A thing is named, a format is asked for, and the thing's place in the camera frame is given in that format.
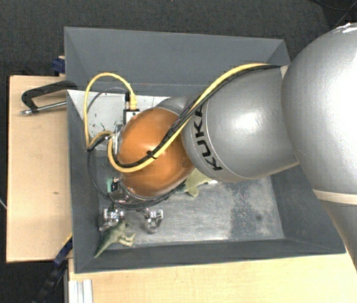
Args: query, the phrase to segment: gray carpet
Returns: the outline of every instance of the gray carpet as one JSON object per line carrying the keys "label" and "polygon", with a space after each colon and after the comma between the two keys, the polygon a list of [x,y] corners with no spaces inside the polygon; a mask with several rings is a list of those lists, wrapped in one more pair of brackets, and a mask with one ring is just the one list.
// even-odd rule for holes
{"label": "gray carpet", "polygon": [[[294,58],[343,14],[307,0],[0,0],[0,194],[5,198],[7,76],[52,75],[52,60],[63,54],[64,26],[280,38]],[[357,13],[341,22],[348,18],[357,20]],[[6,265],[5,230],[0,207],[0,302],[30,302],[50,263]],[[58,290],[52,301],[61,298]]]}

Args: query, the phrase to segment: yellow cable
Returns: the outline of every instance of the yellow cable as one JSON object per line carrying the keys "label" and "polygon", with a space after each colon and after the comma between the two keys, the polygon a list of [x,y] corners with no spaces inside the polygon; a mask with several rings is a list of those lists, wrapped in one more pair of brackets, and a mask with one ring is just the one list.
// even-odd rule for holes
{"label": "yellow cable", "polygon": [[102,78],[104,76],[111,76],[111,77],[121,81],[124,84],[124,86],[128,89],[129,94],[130,94],[130,109],[131,110],[136,110],[136,105],[137,105],[136,95],[135,95],[132,87],[130,86],[130,84],[122,76],[119,76],[119,75],[114,74],[114,73],[108,73],[108,72],[104,72],[104,73],[100,73],[100,74],[95,75],[91,79],[90,83],[88,83],[87,88],[85,90],[85,95],[84,95],[83,124],[84,124],[85,145],[86,145],[87,148],[89,148],[89,146],[90,146],[90,134],[88,132],[88,111],[87,111],[88,93],[90,92],[92,85],[99,78]]}
{"label": "yellow cable", "polygon": [[[215,88],[217,88],[224,80],[232,77],[233,75],[245,71],[247,69],[253,69],[257,68],[259,66],[266,66],[268,64],[264,63],[252,63],[252,64],[245,64],[245,65],[240,65],[236,68],[231,69],[230,71],[225,72],[223,75],[218,77],[211,85],[209,85],[206,90],[200,95],[198,100],[193,104],[190,110],[194,109],[208,94],[210,94]],[[119,172],[122,173],[133,173],[138,170],[144,169],[146,166],[150,165],[156,158],[158,158],[172,143],[173,141],[178,137],[180,132],[184,129],[185,125],[188,123],[189,119],[184,122],[184,124],[167,140],[167,142],[157,151],[153,154],[153,157],[150,157],[146,161],[144,161],[141,164],[138,164],[137,166],[134,167],[121,167],[119,166],[115,161],[112,156],[112,141],[110,140],[108,142],[108,147],[107,147],[107,152],[108,152],[108,159],[111,165],[118,170]]]}
{"label": "yellow cable", "polygon": [[92,147],[92,145],[94,145],[97,142],[97,140],[100,139],[102,136],[112,136],[112,135],[113,135],[112,131],[109,131],[109,130],[101,131],[91,140],[91,142],[87,148],[90,149]]}

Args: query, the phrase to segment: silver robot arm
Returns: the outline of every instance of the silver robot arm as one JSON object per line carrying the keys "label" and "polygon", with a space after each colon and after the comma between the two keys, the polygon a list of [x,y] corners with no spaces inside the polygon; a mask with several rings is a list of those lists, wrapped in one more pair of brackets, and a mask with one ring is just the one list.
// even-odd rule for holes
{"label": "silver robot arm", "polygon": [[228,83],[186,125],[184,147],[219,181],[300,164],[357,270],[357,23],[319,37],[285,70]]}

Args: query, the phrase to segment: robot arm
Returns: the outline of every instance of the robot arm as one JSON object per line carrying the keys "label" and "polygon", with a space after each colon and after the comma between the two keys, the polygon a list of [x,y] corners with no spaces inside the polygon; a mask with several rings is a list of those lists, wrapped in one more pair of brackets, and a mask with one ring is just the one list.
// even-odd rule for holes
{"label": "robot arm", "polygon": [[[357,23],[318,38],[282,79],[284,72],[260,68],[231,80],[194,108],[181,139],[162,156],[121,178],[131,192],[157,197],[193,167],[237,182],[300,164],[357,269]],[[132,118],[117,160],[130,163],[149,150],[152,156],[188,107],[191,102],[175,98]]]}

